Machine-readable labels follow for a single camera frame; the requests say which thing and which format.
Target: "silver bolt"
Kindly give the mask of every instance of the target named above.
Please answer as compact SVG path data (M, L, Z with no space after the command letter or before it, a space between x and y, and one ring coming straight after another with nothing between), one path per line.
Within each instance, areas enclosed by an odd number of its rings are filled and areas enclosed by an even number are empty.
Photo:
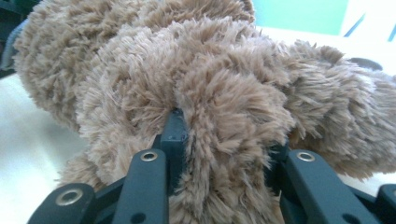
M146 152L140 157L140 159L142 161L155 161L157 157L158 155L155 152Z
M56 198L56 204L67 206L76 203L83 195L81 189L68 189Z
M307 152L299 152L297 154L297 158L302 161L314 161L315 160L315 157L312 154L307 153Z

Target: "green wall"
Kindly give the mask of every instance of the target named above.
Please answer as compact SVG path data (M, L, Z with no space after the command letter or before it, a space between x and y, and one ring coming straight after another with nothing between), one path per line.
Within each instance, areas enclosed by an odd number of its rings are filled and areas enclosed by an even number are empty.
M348 0L253 0L259 26L339 35Z

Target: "white table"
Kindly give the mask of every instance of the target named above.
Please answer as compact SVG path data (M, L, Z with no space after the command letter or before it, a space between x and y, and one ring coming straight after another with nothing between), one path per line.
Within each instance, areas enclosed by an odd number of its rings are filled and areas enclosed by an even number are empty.
M335 46L347 56L372 59L389 74L396 74L394 44L269 28L263 32L287 43L300 38ZM0 79L0 222L26 223L56 186L54 180L64 163L86 146L76 133L35 107L18 76ZM396 174L375 175L364 182L346 176L342 179L370 194L376 194L384 183L396 184Z

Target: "brown plush toy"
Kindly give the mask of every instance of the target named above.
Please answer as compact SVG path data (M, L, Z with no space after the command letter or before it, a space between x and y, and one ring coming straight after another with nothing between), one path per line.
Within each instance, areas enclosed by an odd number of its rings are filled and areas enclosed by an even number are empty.
M184 112L187 170L171 223L277 223L268 150L320 154L340 174L396 171L396 80L337 49L287 46L252 24L250 0L45 0L16 68L35 103L90 148L62 184L126 175L168 113Z

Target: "black metal part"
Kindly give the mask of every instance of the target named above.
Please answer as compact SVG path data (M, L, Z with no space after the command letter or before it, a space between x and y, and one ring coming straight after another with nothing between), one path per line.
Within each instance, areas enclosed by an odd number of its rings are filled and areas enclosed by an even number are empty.
M370 59L351 58L351 59L348 59L348 61L357 64L359 67L369 68L369 69L372 69L373 71L382 71L384 69L381 64L376 63Z
M166 156L159 149L136 153L117 204L112 223L169 222Z
M378 217L387 224L396 223L396 185L383 185L375 200Z
M292 150L286 170L307 223L379 223L318 154Z
M283 219L287 224L305 224L308 220L299 202L291 201L285 195L280 197L279 206Z
M86 184L69 184L53 191L35 210L29 224L92 223L95 193Z
M110 223L116 211L125 177L96 193L95 210L98 211L94 223Z
M152 149L134 155L126 177L96 194L85 184L56 189L29 223L168 223L168 196L184 169L187 139L183 114L172 111ZM286 223L396 223L396 185L381 187L375 198L344 185L314 152L290 151L286 144L271 147L269 155L265 184L281 191Z
M270 147L268 152L271 160L269 161L270 167L264 168L265 186L272 188L275 196L280 193L280 184L277 184L280 176L282 175L282 161L285 161L289 153L289 141L284 146L274 145Z
M183 112L175 109L169 113L168 120L161 136L161 150L169 160L169 188L168 195L172 195L177 188L182 172L185 170L185 146L188 132L183 118Z

